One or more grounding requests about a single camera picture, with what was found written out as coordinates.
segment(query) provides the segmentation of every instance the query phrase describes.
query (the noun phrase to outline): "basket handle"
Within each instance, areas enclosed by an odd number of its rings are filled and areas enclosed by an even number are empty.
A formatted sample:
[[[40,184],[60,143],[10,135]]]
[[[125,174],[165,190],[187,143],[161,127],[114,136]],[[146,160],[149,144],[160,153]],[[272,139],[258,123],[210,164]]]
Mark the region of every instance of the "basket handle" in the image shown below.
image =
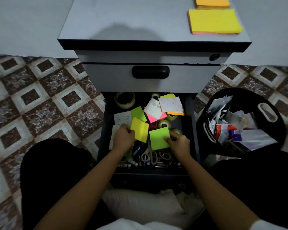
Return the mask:
[[[261,111],[261,113],[265,116],[266,120],[270,123],[274,123],[277,121],[278,116],[277,114],[272,110],[272,108],[265,102],[261,102],[258,104],[258,109]]]
[[[214,138],[213,135],[211,134],[210,129],[208,129],[207,124],[206,124],[205,122],[203,122],[203,128],[204,128],[204,131],[205,131],[208,139],[210,139],[210,141],[211,141],[212,143],[216,143],[215,138]]]

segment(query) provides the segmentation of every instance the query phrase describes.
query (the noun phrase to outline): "hand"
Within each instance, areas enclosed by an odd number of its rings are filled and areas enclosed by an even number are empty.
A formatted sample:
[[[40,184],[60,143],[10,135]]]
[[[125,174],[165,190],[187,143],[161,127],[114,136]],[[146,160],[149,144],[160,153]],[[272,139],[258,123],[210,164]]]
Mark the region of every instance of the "hand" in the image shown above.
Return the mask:
[[[182,162],[190,156],[190,140],[185,135],[179,135],[174,131],[169,131],[171,138],[165,137],[164,140],[170,145],[175,157]]]
[[[123,156],[134,146],[134,142],[134,130],[130,130],[126,124],[122,124],[115,133],[112,150],[119,151]]]

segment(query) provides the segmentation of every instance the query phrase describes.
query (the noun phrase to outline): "person's left hand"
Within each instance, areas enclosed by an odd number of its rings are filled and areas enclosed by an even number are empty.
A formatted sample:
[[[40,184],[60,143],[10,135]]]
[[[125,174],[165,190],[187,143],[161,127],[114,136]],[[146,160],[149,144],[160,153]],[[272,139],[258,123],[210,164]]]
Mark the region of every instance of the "person's left hand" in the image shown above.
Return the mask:
[[[134,146],[134,142],[134,130],[130,130],[126,124],[122,124],[115,133],[112,150],[120,152],[123,156]]]

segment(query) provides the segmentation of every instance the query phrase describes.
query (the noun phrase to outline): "black basket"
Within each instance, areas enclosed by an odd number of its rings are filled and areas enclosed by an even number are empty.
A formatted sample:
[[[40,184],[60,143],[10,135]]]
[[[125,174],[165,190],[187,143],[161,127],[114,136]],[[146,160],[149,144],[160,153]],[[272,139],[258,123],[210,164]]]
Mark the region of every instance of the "black basket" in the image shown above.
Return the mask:
[[[209,121],[206,115],[206,111],[211,105],[212,101],[217,98],[222,98],[224,96],[233,96],[231,100],[231,105],[235,105],[240,107],[245,113],[254,113],[255,122],[257,123],[257,127],[265,131],[269,136],[275,139],[278,143],[271,144],[265,146],[263,148],[252,151],[253,153],[258,153],[261,151],[267,150],[280,150],[280,148],[284,145],[285,137],[286,137],[286,128],[282,117],[280,116],[277,109],[264,97],[251,92],[247,89],[243,88],[225,88],[218,92],[216,92],[213,97],[209,100],[207,105],[205,106],[200,118],[196,123],[197,137],[198,137],[198,145],[200,150],[201,159],[205,159],[209,154],[218,154],[223,156],[233,156],[242,158],[248,153],[242,152],[231,152],[226,149],[223,145],[221,145],[212,135],[209,130]],[[258,104],[267,103],[272,110],[277,115],[276,122],[269,122],[263,113],[258,109]]]

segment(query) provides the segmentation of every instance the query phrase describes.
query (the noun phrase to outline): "neon green sticky note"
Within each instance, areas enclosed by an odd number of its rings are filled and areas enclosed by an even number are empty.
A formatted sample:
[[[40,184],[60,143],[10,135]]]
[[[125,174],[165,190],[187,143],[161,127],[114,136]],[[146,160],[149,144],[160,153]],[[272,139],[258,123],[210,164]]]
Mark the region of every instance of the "neon green sticky note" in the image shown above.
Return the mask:
[[[137,118],[137,119],[142,120],[144,122],[147,121],[141,106],[138,106],[137,108],[134,108],[130,112],[131,112],[131,117],[132,118]]]
[[[169,94],[163,95],[161,97],[176,97],[176,96],[173,93],[169,93]]]
[[[149,125],[142,120],[132,118],[131,130],[134,130],[134,138],[146,143]]]
[[[149,136],[152,150],[169,147],[169,144],[163,139],[165,136],[170,138],[168,127],[163,127],[157,130],[150,131]]]

